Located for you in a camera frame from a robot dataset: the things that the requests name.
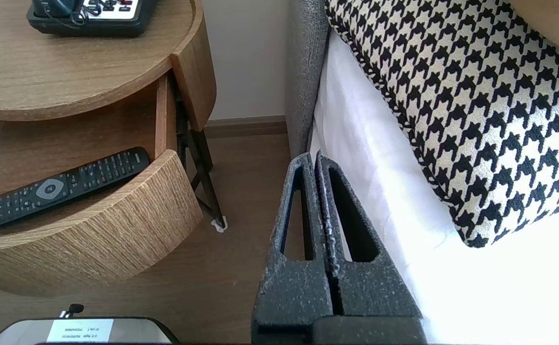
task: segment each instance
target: telephone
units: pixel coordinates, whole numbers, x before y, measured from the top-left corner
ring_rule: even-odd
[[[32,0],[30,25],[45,34],[137,37],[157,0]]]

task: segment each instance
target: black metal leg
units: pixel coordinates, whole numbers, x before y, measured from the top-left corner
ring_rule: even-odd
[[[203,159],[203,155],[201,155],[201,147],[196,144],[194,140],[194,136],[196,132],[189,131],[188,132],[188,142],[191,143],[190,153],[192,154],[192,160],[194,161],[194,166],[196,166],[196,176],[194,177],[192,183],[196,182],[196,179],[200,180],[200,183],[203,185],[203,190],[205,191],[205,196],[207,196],[207,201],[209,202],[209,206],[203,203],[203,207],[208,212],[211,212],[211,216],[220,224],[223,228],[226,227],[226,223],[224,222],[224,216],[222,216],[222,210],[220,209],[220,202],[217,200],[216,191],[213,188],[213,183],[211,182],[211,176],[209,176],[209,170],[205,166],[205,160]]]
[[[171,79],[173,83],[173,89],[175,92],[175,100],[177,105],[177,144],[178,144],[178,155],[181,160],[183,168],[186,168],[186,149],[190,149],[192,155],[192,160],[194,161],[194,166],[196,167],[196,175],[190,182],[193,190],[198,188],[199,184],[203,185],[203,190],[205,191],[205,196],[209,202],[209,205],[204,203],[201,199],[198,200],[198,204],[203,210],[211,214],[213,218],[221,225],[223,228],[226,227],[224,222],[224,216],[222,215],[222,210],[220,209],[220,203],[217,200],[216,191],[213,188],[213,183],[211,182],[211,176],[209,172],[213,168],[213,162],[211,160],[211,153],[209,152],[209,145],[207,145],[207,138],[205,137],[205,132],[200,131],[189,131],[188,130],[188,116],[185,106],[183,105],[183,100],[179,96],[177,91],[177,84],[174,79]]]
[[[207,137],[205,137],[205,131],[190,131],[190,133],[192,133],[194,145],[198,147],[198,152],[201,155],[201,159],[203,160],[205,169],[207,169],[207,171],[211,171],[211,168],[213,168],[213,161],[211,160],[211,152],[209,152],[209,145],[207,145]]]

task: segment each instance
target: white wall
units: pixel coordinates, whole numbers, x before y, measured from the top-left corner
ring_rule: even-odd
[[[287,0],[202,0],[216,72],[212,119],[284,114]]]

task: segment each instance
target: baseboard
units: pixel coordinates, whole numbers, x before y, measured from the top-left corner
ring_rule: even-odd
[[[207,138],[279,135],[283,133],[288,133],[283,115],[209,120],[205,126]]]

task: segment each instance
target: round wooden nightstand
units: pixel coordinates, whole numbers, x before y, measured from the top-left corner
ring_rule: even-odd
[[[176,113],[207,187],[216,83],[200,0],[159,1],[134,39],[45,35],[29,6],[0,1],[0,194],[134,146],[153,159],[119,188],[0,229],[0,289],[56,295],[132,277],[196,227]]]

